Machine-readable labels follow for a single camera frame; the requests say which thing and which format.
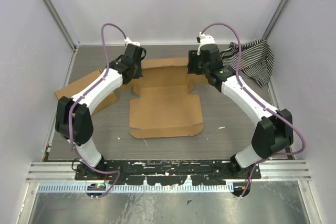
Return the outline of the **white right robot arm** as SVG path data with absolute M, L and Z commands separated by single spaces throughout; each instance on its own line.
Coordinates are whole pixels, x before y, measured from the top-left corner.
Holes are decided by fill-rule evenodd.
M 203 74 L 207 82 L 232 99 L 256 128 L 251 143 L 230 158 L 229 169 L 237 179 L 249 174 L 250 166 L 270 158 L 293 143 L 292 114 L 279 111 L 261 99 L 230 66 L 225 66 L 215 44 L 189 50 L 187 72 Z

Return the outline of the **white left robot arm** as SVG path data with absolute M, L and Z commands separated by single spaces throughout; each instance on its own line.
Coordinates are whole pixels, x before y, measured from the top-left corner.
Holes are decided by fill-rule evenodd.
M 124 53 L 108 63 L 98 78 L 72 97 L 58 100 L 55 130 L 69 142 L 70 150 L 78 155 L 93 180 L 118 173 L 106 171 L 105 160 L 94 144 L 93 111 L 110 93 L 142 77 L 145 56 L 146 49 L 139 42 L 127 42 Z

